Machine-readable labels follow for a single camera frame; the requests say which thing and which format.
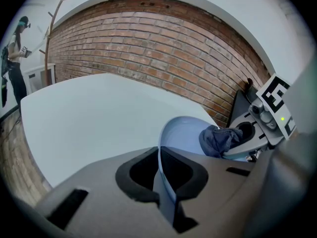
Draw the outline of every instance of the woman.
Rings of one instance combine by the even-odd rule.
[[[28,17],[24,16],[20,19],[14,34],[8,44],[8,68],[9,79],[13,87],[15,100],[18,103],[21,112],[21,100],[26,96],[26,86],[20,69],[21,59],[26,57],[26,50],[21,50],[20,34],[27,27]]]

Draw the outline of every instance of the white tabletop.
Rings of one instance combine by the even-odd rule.
[[[21,109],[31,153],[53,187],[92,162],[157,146],[171,118],[215,124],[195,102],[108,73],[41,89]]]

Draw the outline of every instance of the white shirt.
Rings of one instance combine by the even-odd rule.
[[[14,53],[18,53],[18,52],[19,52],[19,46],[18,46],[18,42],[16,42],[15,40],[16,40],[16,35],[13,34],[12,37],[11,37],[11,40],[10,40],[10,42],[9,42],[8,47],[9,47],[12,43],[15,43],[13,52],[14,52]],[[16,58],[9,59],[9,60],[10,60],[11,62],[21,63],[20,57],[16,57]]]

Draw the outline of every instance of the gray panel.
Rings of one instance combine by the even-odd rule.
[[[261,154],[245,182],[241,184],[225,204],[220,205],[217,211],[179,237],[242,237],[244,228],[248,224],[248,216],[260,194],[272,153],[273,151],[268,151],[265,154]]]
[[[169,149],[201,164],[208,171],[208,182],[200,194],[194,199],[181,201],[186,217],[193,218],[198,223],[208,216],[212,216],[247,179],[245,176],[228,172],[226,169],[236,167],[251,171],[254,166],[254,163],[217,159],[172,147]]]
[[[307,68],[283,94],[299,133],[311,133],[317,129],[317,54],[314,53]]]
[[[87,165],[49,193],[36,209],[47,216],[73,189],[83,188],[89,194],[66,227],[69,233],[87,238],[167,237],[176,234],[155,203],[130,199],[115,181],[120,165],[149,149]]]

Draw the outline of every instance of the wooden coat rack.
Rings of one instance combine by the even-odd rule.
[[[54,15],[52,15],[50,12],[49,12],[49,15],[52,17],[52,21],[51,21],[51,24],[50,24],[50,27],[49,27],[49,32],[48,32],[48,35],[47,35],[47,41],[46,41],[46,48],[45,48],[45,79],[46,79],[46,86],[49,86],[50,84],[50,80],[49,80],[49,73],[48,73],[48,54],[49,54],[49,44],[50,44],[50,38],[51,38],[51,33],[52,33],[52,29],[53,29],[53,25],[54,25],[54,21],[55,21],[55,18],[56,18],[56,15],[57,15],[57,12],[58,12],[58,9],[59,7],[61,6],[61,3],[63,2],[64,0],[60,0],[57,7],[56,7],[56,10],[54,12]]]

